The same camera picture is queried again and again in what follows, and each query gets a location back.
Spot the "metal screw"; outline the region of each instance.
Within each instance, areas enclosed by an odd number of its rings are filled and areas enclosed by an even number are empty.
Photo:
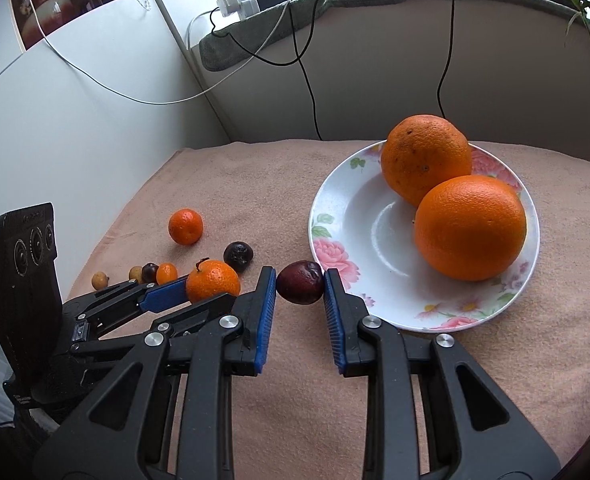
[[[450,348],[455,344],[455,338],[450,334],[439,334],[435,341],[439,346],[443,346],[444,348]]]
[[[379,328],[381,326],[381,320],[377,316],[364,316],[361,318],[361,322],[368,328]]]
[[[219,320],[219,326],[223,328],[235,328],[239,324],[239,319],[235,316],[224,316]]]
[[[151,332],[144,338],[144,343],[148,346],[159,346],[164,342],[164,336],[159,332]]]

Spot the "fruit stem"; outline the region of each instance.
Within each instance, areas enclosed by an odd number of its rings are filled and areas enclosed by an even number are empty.
[[[200,272],[200,264],[201,264],[202,262],[205,262],[206,260],[210,260],[210,258],[202,258],[202,259],[201,259],[199,262],[197,262],[197,263],[195,264],[195,269],[197,269],[197,272]]]

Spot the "white cable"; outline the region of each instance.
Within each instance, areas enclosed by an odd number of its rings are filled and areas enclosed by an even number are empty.
[[[283,8],[283,10],[281,12],[281,15],[280,15],[280,19],[277,20],[277,23],[275,23],[275,26],[273,27],[273,30],[269,33],[268,37],[264,40],[264,43],[262,43],[262,45],[260,46],[260,48],[258,48],[258,50],[256,51],[256,54],[258,54],[268,44],[269,40],[271,39],[271,36],[275,33],[275,30],[277,30],[277,27],[279,27],[279,25],[281,23],[281,20],[283,19],[284,15],[286,14],[286,9],[287,9],[288,4],[290,3],[290,1],[291,0],[287,0],[286,1],[286,4],[284,5],[284,8]],[[204,94],[206,94],[206,92],[210,92],[211,90],[213,90],[217,85],[219,85],[220,83],[223,83],[224,81],[226,81],[226,79],[228,79],[229,77],[231,77],[235,72],[238,72],[239,70],[243,69],[248,63],[250,63],[252,60],[255,59],[254,57],[248,58],[242,65],[238,66],[229,75],[224,76],[222,79],[220,79],[219,81],[217,81],[216,84],[214,84],[210,88],[207,88],[203,92],[200,92],[198,94],[195,94],[194,96],[187,97],[185,99],[178,99],[177,101],[169,101],[169,102],[166,102],[166,103],[153,103],[153,102],[149,102],[149,101],[142,101],[140,99],[136,99],[135,97],[130,97],[128,95],[122,94],[121,92],[118,92],[117,90],[113,90],[112,88],[109,88],[105,84],[100,83],[97,79],[95,79],[93,76],[91,76],[88,72],[85,72],[80,67],[74,65],[72,62],[70,62],[68,59],[66,59],[62,54],[60,54],[57,51],[57,49],[51,44],[51,42],[46,37],[46,34],[42,30],[42,26],[40,25],[40,21],[37,19],[37,13],[35,13],[35,6],[33,4],[33,0],[28,0],[28,2],[31,4],[31,9],[33,9],[33,12],[34,12],[34,14],[36,16],[36,20],[35,21],[37,22],[37,27],[40,29],[40,33],[42,34],[42,37],[44,38],[44,41],[46,42],[46,44],[49,47],[51,47],[51,50],[53,50],[53,52],[61,60],[63,60],[68,65],[72,66],[75,70],[78,70],[79,72],[82,72],[86,77],[88,77],[89,79],[91,79],[92,81],[94,81],[96,84],[98,84],[102,88],[108,90],[109,92],[112,92],[112,93],[117,94],[117,95],[119,95],[121,97],[125,97],[127,99],[130,99],[131,101],[135,101],[136,103],[140,103],[140,104],[143,104],[143,105],[174,105],[174,104],[178,104],[178,103],[184,103],[186,101],[190,101],[191,99],[195,99],[197,97],[203,96]]]

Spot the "orange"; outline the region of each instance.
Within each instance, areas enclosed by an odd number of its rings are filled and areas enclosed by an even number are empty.
[[[193,245],[203,231],[201,216],[192,209],[175,211],[168,220],[168,234],[180,245]]]
[[[470,175],[473,166],[466,137],[434,115],[415,115],[395,126],[380,160],[386,182],[415,207],[433,187]]]
[[[177,269],[173,264],[159,264],[157,272],[155,274],[155,281],[158,285],[172,282],[177,279]]]
[[[485,175],[452,178],[431,189],[415,214],[415,244],[433,269],[477,281],[504,272],[526,239],[517,194]]]
[[[191,303],[228,292],[239,296],[239,277],[232,267],[218,260],[204,258],[186,279],[186,295]]]

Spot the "floral plate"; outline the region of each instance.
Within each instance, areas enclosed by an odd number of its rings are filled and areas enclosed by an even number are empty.
[[[457,332],[505,310],[526,286],[537,253],[539,221],[528,191],[501,160],[471,144],[473,174],[509,184],[526,211],[526,241],[501,275],[460,282],[432,269],[415,248],[416,208],[384,181],[385,141],[350,156],[319,188],[309,218],[310,249],[326,270],[338,269],[344,288],[374,316],[414,332]]]

